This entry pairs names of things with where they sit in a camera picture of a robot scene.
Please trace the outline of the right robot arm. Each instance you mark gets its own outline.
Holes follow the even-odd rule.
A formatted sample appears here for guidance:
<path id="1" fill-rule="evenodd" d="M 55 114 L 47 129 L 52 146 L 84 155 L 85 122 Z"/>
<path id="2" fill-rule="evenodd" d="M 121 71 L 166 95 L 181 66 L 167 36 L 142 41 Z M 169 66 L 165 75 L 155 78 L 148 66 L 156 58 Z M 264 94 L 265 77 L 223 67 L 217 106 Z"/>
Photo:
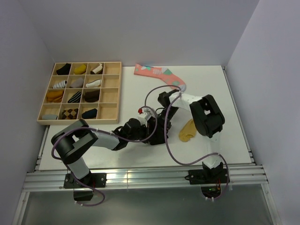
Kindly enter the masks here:
<path id="1" fill-rule="evenodd" d="M 224 157 L 220 151 L 220 133 L 225 123 L 224 115 L 217 105 L 214 97 L 210 94 L 204 97 L 197 97 L 173 90 L 162 92 L 158 96 L 158 102 L 166 109 L 164 121 L 164 138 L 167 151 L 171 158 L 179 165 L 194 165 L 202 161 L 203 178 L 212 183 L 219 177 L 219 171 L 223 170 L 225 164 Z M 166 134 L 167 119 L 170 118 L 171 110 L 177 111 L 178 108 L 190 111 L 193 117 L 195 128 L 199 134 L 208 141 L 206 154 L 191 163 L 182 163 L 172 154 Z"/>

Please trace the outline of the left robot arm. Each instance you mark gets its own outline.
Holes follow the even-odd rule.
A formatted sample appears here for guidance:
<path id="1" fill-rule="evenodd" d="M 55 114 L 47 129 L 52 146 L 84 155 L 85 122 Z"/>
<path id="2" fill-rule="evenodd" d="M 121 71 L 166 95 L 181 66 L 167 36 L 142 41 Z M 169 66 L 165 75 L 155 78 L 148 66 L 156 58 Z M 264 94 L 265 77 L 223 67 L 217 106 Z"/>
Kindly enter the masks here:
<path id="1" fill-rule="evenodd" d="M 91 183 L 90 169 L 87 167 L 83 155 L 92 147 L 118 151 L 129 142 L 146 141 L 151 132 L 139 120 L 131 118 L 124 126 L 111 132 L 97 130 L 80 119 L 59 133 L 55 134 L 51 143 L 60 156 L 62 162 L 75 175 L 75 183 L 86 187 Z"/>

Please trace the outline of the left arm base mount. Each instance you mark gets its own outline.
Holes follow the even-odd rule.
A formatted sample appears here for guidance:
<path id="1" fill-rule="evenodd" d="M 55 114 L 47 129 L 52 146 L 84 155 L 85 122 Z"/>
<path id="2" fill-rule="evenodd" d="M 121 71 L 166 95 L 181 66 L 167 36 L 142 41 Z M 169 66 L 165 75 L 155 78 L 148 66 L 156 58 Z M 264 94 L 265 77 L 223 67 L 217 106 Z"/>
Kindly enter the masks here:
<path id="1" fill-rule="evenodd" d="M 95 191 L 76 191 L 79 188 L 105 188 L 106 186 L 106 173 L 89 173 L 82 179 L 77 179 L 72 173 L 67 173 L 64 180 L 64 189 L 73 189 L 73 198 L 77 202 L 90 201 Z"/>

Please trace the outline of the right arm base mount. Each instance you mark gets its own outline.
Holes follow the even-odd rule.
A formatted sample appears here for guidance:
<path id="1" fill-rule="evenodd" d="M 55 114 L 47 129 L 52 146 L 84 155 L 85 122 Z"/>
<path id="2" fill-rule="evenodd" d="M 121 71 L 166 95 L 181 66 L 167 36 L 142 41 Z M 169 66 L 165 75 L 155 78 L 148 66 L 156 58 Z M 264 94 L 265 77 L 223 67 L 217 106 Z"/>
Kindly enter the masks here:
<path id="1" fill-rule="evenodd" d="M 202 169 L 188 170 L 187 176 L 184 177 L 190 185 L 208 185 L 201 187 L 201 192 L 205 198 L 215 200 L 222 194 L 221 185 L 228 187 L 230 178 L 224 164 L 221 162 L 217 167 L 210 169 L 204 163 Z"/>

